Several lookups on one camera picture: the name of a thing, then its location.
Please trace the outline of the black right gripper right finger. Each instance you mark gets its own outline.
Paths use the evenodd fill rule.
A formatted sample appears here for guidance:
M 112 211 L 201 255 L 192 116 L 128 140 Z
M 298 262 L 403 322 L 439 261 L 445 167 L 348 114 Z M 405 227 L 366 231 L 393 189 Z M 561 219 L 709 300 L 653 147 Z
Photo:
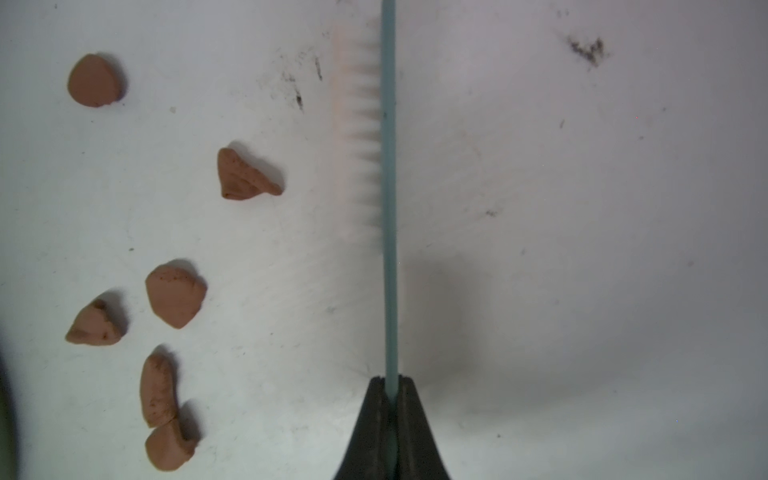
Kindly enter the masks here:
M 407 376 L 399 377 L 396 416 L 396 478 L 449 480 L 415 382 Z

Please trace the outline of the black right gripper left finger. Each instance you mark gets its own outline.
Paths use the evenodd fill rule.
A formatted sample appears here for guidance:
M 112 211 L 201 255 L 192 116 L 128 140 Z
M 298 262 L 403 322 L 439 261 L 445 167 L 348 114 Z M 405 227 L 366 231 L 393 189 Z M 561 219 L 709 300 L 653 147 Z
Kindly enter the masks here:
M 390 404 L 385 380 L 369 381 L 335 480 L 385 480 L 390 477 Z

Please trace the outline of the brown mud flake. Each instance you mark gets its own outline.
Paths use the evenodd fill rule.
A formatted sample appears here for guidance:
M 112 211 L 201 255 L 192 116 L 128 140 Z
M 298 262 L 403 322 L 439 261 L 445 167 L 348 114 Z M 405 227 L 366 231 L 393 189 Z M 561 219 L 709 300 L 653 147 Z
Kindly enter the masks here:
M 150 272 L 145 287 L 152 311 L 174 329 L 182 329 L 197 315 L 207 293 L 196 275 L 170 264 Z
M 145 441 L 150 463 L 159 471 L 179 469 L 195 452 L 197 441 L 187 439 L 178 419 L 155 428 Z
M 78 104 L 100 108 L 121 100 L 124 85 L 117 70 L 105 58 L 87 54 L 72 68 L 67 91 Z
M 169 423 L 177 417 L 173 365 L 162 354 L 151 354 L 144 362 L 140 378 L 142 415 L 149 428 Z
M 110 346 L 123 337 L 122 330 L 112 321 L 108 304 L 94 299 L 83 307 L 65 335 L 68 343 L 88 346 Z
M 218 151 L 217 171 L 224 199 L 243 201 L 261 194 L 283 194 L 280 185 L 244 161 L 232 148 L 221 148 Z

